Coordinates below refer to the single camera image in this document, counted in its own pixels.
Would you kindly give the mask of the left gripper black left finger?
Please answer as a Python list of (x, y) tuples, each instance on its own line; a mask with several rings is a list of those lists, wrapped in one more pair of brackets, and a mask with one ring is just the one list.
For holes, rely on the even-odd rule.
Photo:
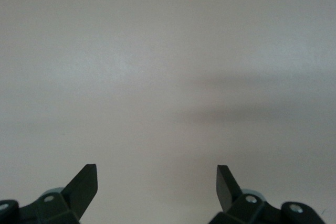
[(97, 191), (97, 166), (87, 164), (64, 188), (50, 189), (27, 206), (1, 200), (1, 223), (79, 223)]

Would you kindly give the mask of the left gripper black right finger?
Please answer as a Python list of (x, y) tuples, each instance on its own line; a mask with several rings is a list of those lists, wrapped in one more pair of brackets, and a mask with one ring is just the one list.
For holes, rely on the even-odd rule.
[(242, 190), (229, 167), (218, 165), (216, 193), (222, 211), (210, 223), (324, 223), (310, 206), (288, 201), (277, 209), (253, 190)]

